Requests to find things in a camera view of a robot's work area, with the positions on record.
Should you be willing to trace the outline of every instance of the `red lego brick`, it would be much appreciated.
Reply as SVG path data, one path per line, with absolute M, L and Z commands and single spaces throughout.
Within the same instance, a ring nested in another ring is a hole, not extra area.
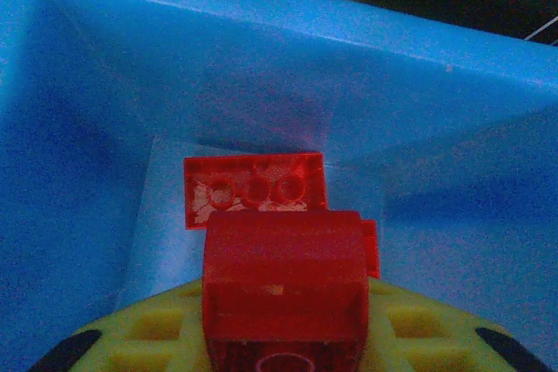
M 205 228 L 214 211 L 326 209 L 319 152 L 184 159 L 186 227 Z
M 366 273 L 380 279 L 380 258 L 378 254 L 378 226 L 374 220 L 363 221 L 364 251 L 366 252 Z
M 203 263 L 215 370 L 356 370 L 368 325 L 358 213 L 215 212 Z

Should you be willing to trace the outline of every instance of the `lego stud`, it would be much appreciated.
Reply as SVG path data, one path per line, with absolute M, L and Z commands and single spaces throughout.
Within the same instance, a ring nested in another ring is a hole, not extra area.
M 249 207 L 258 207 L 269 197 L 271 186 L 267 179 L 256 176 L 244 184 L 242 203 Z
M 296 353 L 275 353 L 260 359 L 255 365 L 255 372 L 315 372 L 314 363 Z
M 300 176 L 288 174 L 277 181 L 276 200 L 279 202 L 296 202 L 306 192 L 306 185 Z
M 235 201 L 235 188 L 225 179 L 218 179 L 209 185 L 209 203 L 217 209 L 228 209 Z

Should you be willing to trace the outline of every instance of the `blue plastic bin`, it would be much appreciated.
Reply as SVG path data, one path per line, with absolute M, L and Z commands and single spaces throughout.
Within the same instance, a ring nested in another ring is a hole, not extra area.
M 558 367 L 558 50 L 344 0 L 0 0 L 0 369 L 201 275 L 182 159 L 321 151 L 384 279 Z

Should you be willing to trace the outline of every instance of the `blue plastic surface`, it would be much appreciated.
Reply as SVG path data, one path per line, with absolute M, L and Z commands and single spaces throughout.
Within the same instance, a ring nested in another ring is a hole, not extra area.
M 343 0 L 0 0 L 0 369 L 196 279 L 182 159 L 322 151 L 387 281 L 558 367 L 557 49 Z

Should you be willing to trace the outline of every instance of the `white cable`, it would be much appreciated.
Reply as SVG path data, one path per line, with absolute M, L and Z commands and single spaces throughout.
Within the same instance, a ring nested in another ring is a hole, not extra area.
M 527 35 L 525 38 L 525 41 L 528 41 L 529 39 L 531 39 L 532 37 L 534 37 L 535 35 L 537 35 L 539 32 L 543 32 L 546 28 L 548 28 L 550 25 L 552 25 L 554 22 L 558 22 L 558 17 L 554 17 L 552 19 L 550 19 L 548 22 L 546 22 L 544 25 L 542 25 L 542 27 L 540 27 L 538 30 L 536 30 L 535 32 L 533 32 L 531 35 Z

